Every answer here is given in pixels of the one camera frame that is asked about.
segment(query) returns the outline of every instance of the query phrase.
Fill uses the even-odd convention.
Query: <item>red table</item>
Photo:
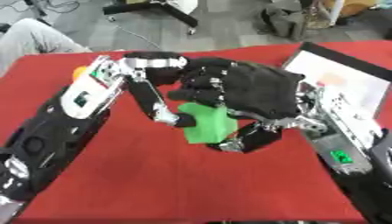
[[[388,41],[325,46],[392,67],[392,43]],[[297,47],[268,45],[186,55],[279,65]],[[0,141],[70,83],[76,67],[88,65],[99,54],[102,52],[20,59],[0,80]],[[108,54],[122,56],[121,52]],[[380,118],[381,124],[390,128],[391,106],[389,97]],[[101,132],[20,220],[115,223],[362,218],[299,131],[287,130],[282,141],[248,155],[221,153],[187,144],[180,129],[151,122],[132,97],[124,94]]]

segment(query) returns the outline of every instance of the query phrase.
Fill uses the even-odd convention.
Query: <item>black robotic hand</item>
[[[172,100],[226,105],[232,116],[257,119],[296,117],[296,90],[301,74],[229,59],[190,60],[182,70],[182,86],[169,93]]]

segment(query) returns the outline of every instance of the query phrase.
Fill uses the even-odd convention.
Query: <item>orange part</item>
[[[73,80],[76,81],[86,69],[86,66],[78,66],[75,70],[73,70]]]

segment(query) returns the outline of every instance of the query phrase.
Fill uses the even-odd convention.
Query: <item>jeans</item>
[[[24,55],[40,53],[85,53],[86,47],[31,18],[16,22],[0,37],[0,77]]]

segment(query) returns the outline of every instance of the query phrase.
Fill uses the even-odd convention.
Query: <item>cable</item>
[[[30,7],[27,7],[25,10],[19,10],[15,6],[13,6],[13,4],[16,4],[16,3],[21,2],[21,1],[24,1],[24,0],[17,0],[15,2],[9,3],[9,4],[0,4],[0,10],[4,9],[6,7],[10,7],[14,11],[19,12],[19,13],[28,11],[30,9]],[[39,0],[39,2],[44,2],[43,8],[45,8],[46,10],[54,11],[54,12],[60,13],[60,14],[73,12],[73,11],[77,10],[81,6],[81,4],[87,4],[87,3],[90,3],[91,1],[92,0],[87,0],[84,3],[81,3],[81,1],[74,0],[74,1],[69,1],[69,2],[66,2],[66,3],[53,4],[51,0]],[[64,11],[55,10],[55,9],[58,9],[58,8],[61,8],[61,7],[64,7],[64,6],[69,6],[69,5],[75,5],[75,6],[71,10],[64,10]]]
[[[51,0],[45,0],[45,2],[46,2],[45,6],[44,6],[45,9],[47,9],[49,11],[54,11],[54,12],[57,12],[60,14],[65,14],[65,13],[76,11],[81,6],[81,3],[79,1],[70,1],[70,2],[66,2],[66,3],[60,3],[60,4],[53,4]],[[62,8],[64,6],[69,6],[69,5],[74,5],[74,7],[71,10],[63,10],[63,11],[55,10],[58,8]]]
[[[122,31],[124,31],[124,32],[127,32],[127,33],[129,33],[129,34],[131,34],[131,35],[133,35],[133,36],[135,36],[135,37],[138,37],[138,38],[140,38],[140,39],[143,39],[145,42],[147,42],[147,43],[149,43],[150,45],[156,47],[159,51],[163,51],[162,47],[160,47],[158,44],[156,44],[156,43],[154,43],[154,42],[148,40],[146,37],[144,37],[144,36],[142,36],[142,35],[139,35],[139,34],[136,34],[136,33],[132,32],[132,31],[125,30],[125,29],[122,28],[119,24],[116,24],[115,26],[117,27],[117,29],[120,29],[120,30],[122,30]]]
[[[17,1],[15,1],[15,2],[13,2],[13,3],[8,3],[8,4],[0,4],[0,10],[5,9],[5,8],[7,8],[7,7],[10,7],[10,8],[12,8],[15,12],[19,12],[19,13],[28,11],[28,10],[29,10],[29,7],[27,7],[25,10],[19,10],[19,9],[17,9],[15,6],[13,6],[13,4],[16,4],[16,3],[21,2],[21,1],[23,1],[23,0],[17,0]]]

